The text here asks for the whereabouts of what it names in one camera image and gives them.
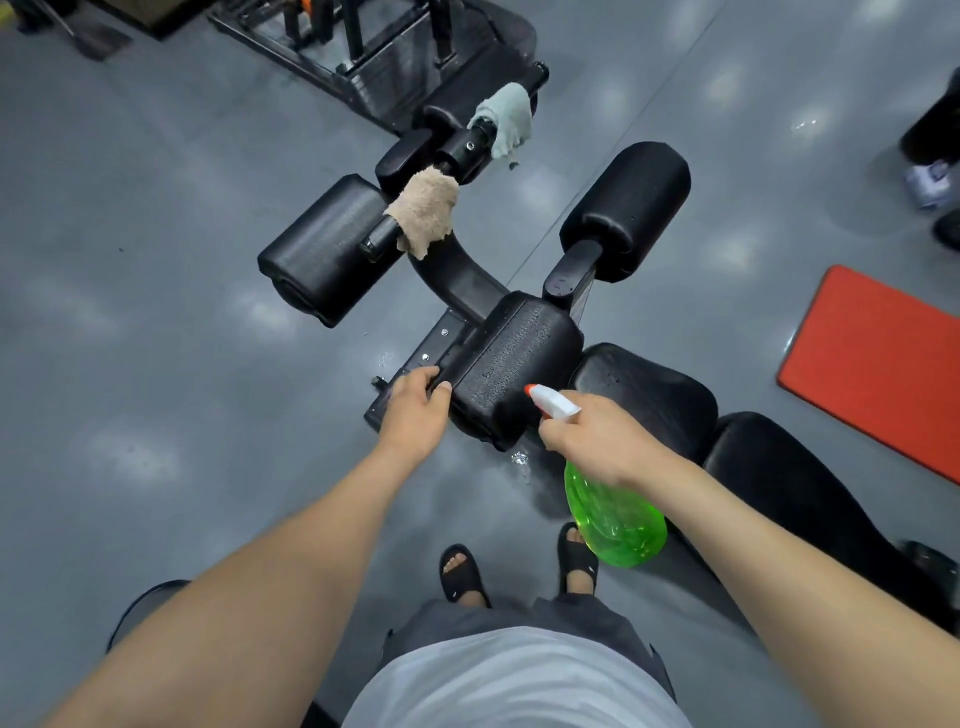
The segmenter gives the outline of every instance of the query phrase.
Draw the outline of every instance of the foot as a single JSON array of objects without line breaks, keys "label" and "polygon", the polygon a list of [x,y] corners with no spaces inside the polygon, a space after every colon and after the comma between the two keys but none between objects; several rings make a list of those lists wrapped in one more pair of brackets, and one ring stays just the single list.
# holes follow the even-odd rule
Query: foot
[{"label": "foot", "polygon": [[[576,526],[571,526],[566,531],[566,539],[574,544],[584,544],[584,537]],[[569,594],[592,595],[593,578],[582,570],[573,570],[566,575],[566,590]]]},{"label": "foot", "polygon": [[[449,573],[450,571],[456,569],[461,564],[467,560],[466,554],[455,553],[450,557],[450,560],[444,564],[444,573]],[[460,598],[456,601],[457,604],[460,604],[465,607],[486,607],[487,600],[484,599],[483,595],[480,592],[470,591],[463,592],[460,595]]]}]

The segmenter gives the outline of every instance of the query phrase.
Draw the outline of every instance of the white spray nozzle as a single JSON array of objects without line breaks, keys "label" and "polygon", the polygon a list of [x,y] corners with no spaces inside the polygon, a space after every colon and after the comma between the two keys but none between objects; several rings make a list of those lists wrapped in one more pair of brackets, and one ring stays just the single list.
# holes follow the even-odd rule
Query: white spray nozzle
[{"label": "white spray nozzle", "polygon": [[527,384],[523,388],[527,396],[534,401],[544,417],[568,423],[580,411],[580,407],[564,397],[560,392],[542,384]]}]

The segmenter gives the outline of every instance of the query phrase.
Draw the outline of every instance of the foam roller pad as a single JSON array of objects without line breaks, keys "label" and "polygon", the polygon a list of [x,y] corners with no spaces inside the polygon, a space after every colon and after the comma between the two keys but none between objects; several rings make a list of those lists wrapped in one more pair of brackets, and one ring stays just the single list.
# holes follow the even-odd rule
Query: foam roller pad
[{"label": "foam roller pad", "polygon": [[342,177],[257,256],[260,273],[284,301],[335,327],[402,255],[371,263],[360,252],[387,204],[359,175]]},{"label": "foam roller pad", "polygon": [[566,252],[580,240],[603,247],[596,277],[631,276],[690,194],[690,168],[662,142],[641,141],[620,152],[560,228]]}]

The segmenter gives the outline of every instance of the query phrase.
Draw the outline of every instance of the left hand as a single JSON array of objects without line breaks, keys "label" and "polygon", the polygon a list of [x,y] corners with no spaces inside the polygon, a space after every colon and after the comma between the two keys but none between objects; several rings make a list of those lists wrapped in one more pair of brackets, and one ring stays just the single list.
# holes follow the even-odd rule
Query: left hand
[{"label": "left hand", "polygon": [[442,381],[426,396],[427,385],[439,373],[438,367],[420,367],[398,379],[380,426],[379,447],[408,458],[414,467],[426,460],[444,437],[453,388]]}]

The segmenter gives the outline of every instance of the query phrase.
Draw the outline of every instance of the red mat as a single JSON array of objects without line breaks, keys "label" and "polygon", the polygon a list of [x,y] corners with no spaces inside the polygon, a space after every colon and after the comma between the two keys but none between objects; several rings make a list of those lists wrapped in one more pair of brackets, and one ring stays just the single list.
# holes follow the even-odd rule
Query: red mat
[{"label": "red mat", "polygon": [[777,382],[960,484],[960,319],[835,265]]}]

